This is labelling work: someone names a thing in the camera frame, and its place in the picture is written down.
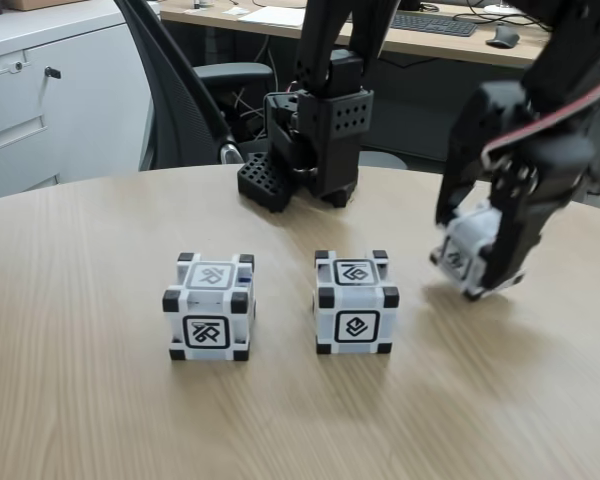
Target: white cube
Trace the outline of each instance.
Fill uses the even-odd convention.
[[[254,267],[253,255],[203,262],[200,254],[180,254],[177,283],[162,298],[173,334],[172,360],[249,359]]]
[[[318,250],[315,267],[317,353],[390,353],[400,295],[388,278],[387,252],[338,259]]]
[[[444,242],[430,256],[434,265],[471,301],[517,285],[524,278],[519,270],[497,288],[482,286],[487,263],[483,249],[493,245],[500,228],[502,213],[488,201],[468,213],[456,211],[456,217],[444,228]]]

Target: wooden table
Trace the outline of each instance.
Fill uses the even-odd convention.
[[[427,259],[440,177],[364,168],[345,210],[272,215],[235,172],[0,199],[0,479],[600,480],[600,210],[569,206],[521,285],[470,304]],[[323,248],[388,250],[391,355],[315,354]],[[170,361],[185,250],[256,255],[247,363]]]
[[[271,3],[265,3],[273,6],[289,7],[304,6],[306,4],[303,0],[275,0]],[[230,0],[216,0],[214,7],[197,10],[196,12],[199,13],[193,15],[184,13],[185,10],[191,9],[191,5],[192,0],[166,0],[160,4],[162,19],[279,37],[300,38],[300,28],[239,22],[239,17],[222,13],[234,6]],[[240,7],[252,12],[260,9],[253,3],[244,0],[240,2]],[[469,12],[466,7],[452,5],[439,5],[439,7],[439,14],[449,17],[458,13]],[[495,35],[495,26],[493,25],[480,25],[478,30],[468,38],[391,29],[387,35],[384,50],[493,65],[529,65],[544,48],[549,38],[548,34],[538,27],[515,28],[521,38],[518,45],[510,50],[500,50],[485,44],[486,40],[493,38]],[[351,25],[347,24],[342,29],[338,44],[348,44],[350,36]]]

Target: office chair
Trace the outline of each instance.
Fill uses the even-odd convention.
[[[237,90],[272,78],[271,69],[256,63],[192,69],[146,0],[114,1],[131,31],[153,99],[154,158],[149,168],[243,163],[240,145],[207,86]],[[266,151],[266,143],[260,145]]]

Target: white cabinet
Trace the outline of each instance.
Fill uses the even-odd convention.
[[[62,78],[46,76],[47,67]],[[7,11],[0,16],[0,197],[56,179],[138,171],[150,103],[113,0]]]
[[[60,183],[138,171],[150,93],[126,25],[26,51]],[[46,77],[45,68],[61,79]]]

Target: cable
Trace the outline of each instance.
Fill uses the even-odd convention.
[[[590,107],[594,103],[600,100],[600,85],[593,88],[579,99],[571,102],[570,104],[562,107],[561,109],[547,114],[544,117],[536,120],[535,122],[526,125],[513,132],[506,133],[485,145],[480,155],[482,164],[486,170],[491,170],[491,157],[489,154],[498,148],[502,148],[512,143],[519,142],[525,138],[530,137],[538,132],[546,130],[550,127],[557,125],[558,123],[568,119],[569,117],[583,111]]]
[[[471,13],[458,13],[452,17],[453,20],[462,19],[463,17],[477,17],[477,18],[482,19],[483,21],[482,22],[473,21],[472,23],[475,23],[476,25],[487,25],[490,23],[508,23],[509,25],[514,25],[517,27],[527,27],[527,26],[531,26],[531,25],[537,25],[540,28],[542,28],[545,32],[552,31],[551,28],[547,27],[539,20],[536,20],[535,18],[530,17],[529,15],[526,15],[524,13],[512,13],[509,15],[480,13],[480,12],[476,12],[475,8],[477,6],[479,6],[482,2],[484,2],[484,0],[479,0],[477,3],[475,3],[473,5],[471,5],[471,2],[469,0],[466,0],[466,2],[467,2],[467,7],[469,7],[469,9],[471,10]],[[511,18],[520,18],[523,20],[528,20],[528,22],[527,23],[512,22],[509,20]]]
[[[383,63],[388,63],[389,65],[393,65],[394,67],[400,68],[400,69],[405,69],[405,68],[409,68],[409,67],[415,67],[416,65],[423,65],[425,63],[431,63],[431,62],[435,62],[437,60],[440,60],[439,58],[428,58],[426,60],[419,60],[417,62],[412,62],[412,63],[408,63],[406,65],[400,65],[399,63],[395,63],[392,62],[391,60],[387,60],[385,58],[379,58],[379,61],[383,62]]]
[[[273,7],[275,5],[262,5],[260,3],[257,3],[256,0],[251,0],[251,2],[256,6],[256,7]],[[299,8],[299,9],[304,9],[306,7],[289,7],[287,5],[285,5],[285,8]]]
[[[266,37],[264,37],[264,43],[262,44],[262,47],[258,51],[258,54],[256,55],[256,58],[253,59],[253,63],[258,63],[260,61],[260,57],[262,56],[262,54],[264,53],[264,51],[269,49],[269,43],[270,42],[271,42],[271,37],[269,35],[267,35]],[[233,104],[233,108],[238,108],[238,103],[240,103],[240,100],[242,99],[242,95],[243,94],[244,94],[244,88],[242,90],[240,90],[240,93],[236,96],[236,101]],[[251,110],[254,110],[253,107],[251,107],[249,105],[247,105],[247,106]]]
[[[271,69],[273,70],[273,79],[275,80],[275,91],[277,92],[280,87],[278,85],[278,71],[276,70],[276,62],[273,61],[273,55],[271,55],[271,49],[267,48],[267,55],[269,55],[269,61],[271,62]]]
[[[244,100],[242,100],[242,98],[240,98],[238,95],[236,95],[235,92],[234,92],[234,95],[236,97],[236,103],[235,103],[235,107],[234,108],[237,108],[238,104],[241,104],[241,105],[244,105],[245,107],[247,107],[249,109],[245,113],[255,113],[259,117],[264,118],[264,115],[259,111],[259,110],[262,110],[262,108],[253,108],[247,102],[245,102]]]

